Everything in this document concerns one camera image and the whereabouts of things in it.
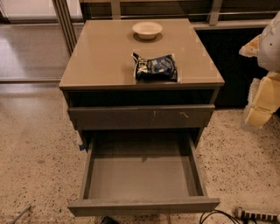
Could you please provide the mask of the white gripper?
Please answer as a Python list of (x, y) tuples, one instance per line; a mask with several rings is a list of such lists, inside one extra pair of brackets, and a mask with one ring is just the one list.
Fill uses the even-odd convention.
[(280, 73), (268, 72), (261, 79), (254, 78), (248, 92), (248, 104), (244, 109), (244, 122), (261, 128), (280, 107)]

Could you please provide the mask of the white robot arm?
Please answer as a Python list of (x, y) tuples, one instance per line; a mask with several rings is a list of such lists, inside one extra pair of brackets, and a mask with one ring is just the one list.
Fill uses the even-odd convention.
[(280, 108), (280, 11), (260, 35), (240, 49), (239, 54), (257, 57), (258, 66), (268, 71), (266, 76), (254, 78), (250, 84), (248, 105), (243, 113), (242, 128), (256, 131)]

